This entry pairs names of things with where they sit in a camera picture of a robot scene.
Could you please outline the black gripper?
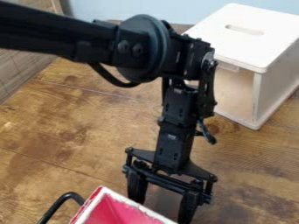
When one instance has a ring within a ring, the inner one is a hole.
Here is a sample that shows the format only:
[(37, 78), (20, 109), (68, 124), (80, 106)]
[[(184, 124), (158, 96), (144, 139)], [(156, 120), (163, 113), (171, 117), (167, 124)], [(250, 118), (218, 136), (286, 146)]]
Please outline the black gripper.
[(128, 147), (125, 154), (123, 173), (127, 178), (128, 198), (143, 204), (148, 184), (179, 193), (183, 197), (178, 223), (191, 224), (198, 205), (211, 203), (212, 187), (218, 181), (216, 175), (202, 169), (192, 161), (188, 161), (178, 171), (159, 167), (155, 164), (155, 153), (150, 150)]

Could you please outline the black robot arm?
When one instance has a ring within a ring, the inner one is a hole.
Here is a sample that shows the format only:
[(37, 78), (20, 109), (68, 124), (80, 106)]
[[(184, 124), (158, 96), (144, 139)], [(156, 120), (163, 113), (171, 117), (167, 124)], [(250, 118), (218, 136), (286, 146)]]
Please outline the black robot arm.
[(0, 48), (85, 63), (121, 88), (163, 81), (156, 148), (125, 149), (127, 194), (143, 203), (150, 185), (179, 193), (178, 221), (190, 224), (198, 207), (211, 201), (218, 180), (191, 161), (194, 138), (216, 141), (204, 124), (218, 104), (211, 44), (179, 34), (166, 21), (144, 14), (120, 24), (84, 22), (0, 0)]

